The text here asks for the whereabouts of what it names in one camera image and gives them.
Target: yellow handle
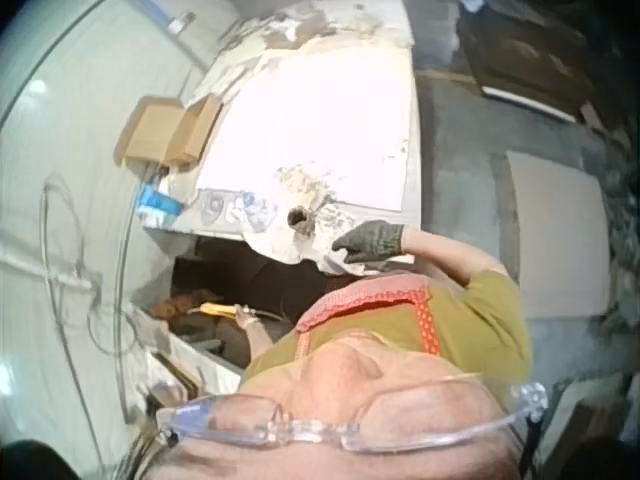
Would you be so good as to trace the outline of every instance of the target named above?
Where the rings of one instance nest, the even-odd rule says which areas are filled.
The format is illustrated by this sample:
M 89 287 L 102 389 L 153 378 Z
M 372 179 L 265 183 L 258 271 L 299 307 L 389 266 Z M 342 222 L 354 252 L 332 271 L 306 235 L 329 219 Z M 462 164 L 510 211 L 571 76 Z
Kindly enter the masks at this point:
M 218 303 L 203 303 L 198 308 L 190 310 L 190 312 L 201 312 L 215 317 L 236 318 L 236 307 L 233 305 L 220 305 Z

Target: brown cardboard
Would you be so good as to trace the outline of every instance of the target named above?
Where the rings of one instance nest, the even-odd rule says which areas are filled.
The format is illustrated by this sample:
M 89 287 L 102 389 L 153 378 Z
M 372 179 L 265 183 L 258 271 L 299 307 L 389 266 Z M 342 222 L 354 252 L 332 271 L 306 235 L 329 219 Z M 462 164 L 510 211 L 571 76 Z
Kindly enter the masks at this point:
M 122 130 L 113 156 L 161 165 L 198 162 L 222 103 L 209 95 L 189 108 L 172 98 L 142 97 Z

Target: black glove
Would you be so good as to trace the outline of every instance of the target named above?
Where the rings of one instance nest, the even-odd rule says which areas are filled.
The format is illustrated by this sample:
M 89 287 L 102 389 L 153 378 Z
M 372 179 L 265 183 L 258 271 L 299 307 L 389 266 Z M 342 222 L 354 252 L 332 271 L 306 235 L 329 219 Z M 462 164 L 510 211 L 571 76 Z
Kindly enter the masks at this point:
M 379 262 L 402 255 L 403 230 L 404 225 L 372 220 L 345 233 L 331 248 L 347 249 L 345 263 Z

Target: white paper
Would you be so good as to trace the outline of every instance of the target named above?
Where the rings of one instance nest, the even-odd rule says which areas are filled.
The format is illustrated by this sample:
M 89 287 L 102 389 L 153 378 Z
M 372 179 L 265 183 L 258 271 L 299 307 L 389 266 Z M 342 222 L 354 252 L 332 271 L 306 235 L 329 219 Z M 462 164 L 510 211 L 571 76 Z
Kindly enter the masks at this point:
M 283 59 L 236 96 L 198 189 L 254 191 L 304 165 L 340 202 L 399 211 L 408 156 L 406 49 L 348 47 Z
M 356 220 L 343 208 L 330 202 L 325 184 L 314 180 L 298 166 L 286 169 L 278 182 L 265 185 L 262 194 L 277 207 L 276 215 L 266 230 L 256 232 L 246 215 L 240 214 L 242 236 L 253 250 L 290 265 L 300 263 L 305 258 L 313 260 L 320 271 L 329 274 L 363 274 L 363 265 L 344 263 L 346 252 L 331 250 L 333 241 L 354 228 Z M 297 207 L 315 215 L 310 236 L 297 233 L 287 223 L 289 211 Z

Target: red apron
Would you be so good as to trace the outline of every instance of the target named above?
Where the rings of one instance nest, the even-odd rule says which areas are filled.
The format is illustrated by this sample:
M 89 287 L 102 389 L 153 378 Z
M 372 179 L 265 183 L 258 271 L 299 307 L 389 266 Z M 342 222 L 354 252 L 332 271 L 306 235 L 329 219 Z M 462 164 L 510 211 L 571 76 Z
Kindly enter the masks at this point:
M 311 331 L 337 315 L 356 313 L 399 303 L 411 303 L 424 343 L 424 351 L 440 354 L 440 343 L 429 310 L 429 277 L 415 273 L 392 273 L 358 280 L 340 290 L 326 294 L 307 310 L 296 325 L 298 344 L 296 360 L 307 355 Z

